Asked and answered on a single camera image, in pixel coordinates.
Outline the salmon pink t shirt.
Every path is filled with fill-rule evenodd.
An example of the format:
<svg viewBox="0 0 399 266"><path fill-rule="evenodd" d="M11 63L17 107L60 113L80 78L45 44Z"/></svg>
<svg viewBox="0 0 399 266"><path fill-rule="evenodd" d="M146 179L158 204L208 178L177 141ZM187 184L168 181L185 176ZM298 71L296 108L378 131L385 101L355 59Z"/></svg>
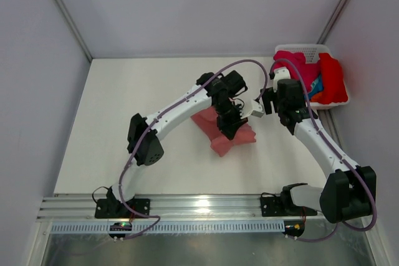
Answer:
<svg viewBox="0 0 399 266"><path fill-rule="evenodd" d="M194 114L191 119L208 137L210 148L220 157L225 156L234 146L256 142L256 133L247 123L240 127L232 140L227 139L217 127L217 116L216 110L209 107Z"/></svg>

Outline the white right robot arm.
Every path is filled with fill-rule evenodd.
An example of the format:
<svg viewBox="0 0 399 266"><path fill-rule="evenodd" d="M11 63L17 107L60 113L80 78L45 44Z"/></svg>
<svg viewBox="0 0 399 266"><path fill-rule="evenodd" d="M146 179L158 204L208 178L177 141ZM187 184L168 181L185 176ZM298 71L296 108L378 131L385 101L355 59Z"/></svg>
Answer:
<svg viewBox="0 0 399 266"><path fill-rule="evenodd" d="M323 213L333 224L370 216L371 222L365 227L370 230L377 221L377 175L371 167L361 167L351 159L328 135L306 103L301 82L282 79L276 88L262 91L261 99L266 113L278 114L280 123L307 148L327 179L322 188L307 183L283 187L281 211L294 214L308 207Z"/></svg>

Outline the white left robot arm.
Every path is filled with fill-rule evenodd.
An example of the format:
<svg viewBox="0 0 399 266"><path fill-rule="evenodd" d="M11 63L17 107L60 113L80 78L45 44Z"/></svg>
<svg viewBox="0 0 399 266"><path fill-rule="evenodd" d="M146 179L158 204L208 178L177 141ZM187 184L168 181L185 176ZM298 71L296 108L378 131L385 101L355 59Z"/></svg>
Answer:
<svg viewBox="0 0 399 266"><path fill-rule="evenodd" d="M146 117L139 113L132 116L127 136L130 157L122 178L108 189L105 201L108 212L117 217L130 212L129 200L135 197L133 184L140 170L160 160L164 154L161 140L196 113L214 108L217 130L233 140L240 127L248 122L241 116L241 107L234 104L233 98L247 89L244 79L235 70L226 76L205 73L170 106Z"/></svg>

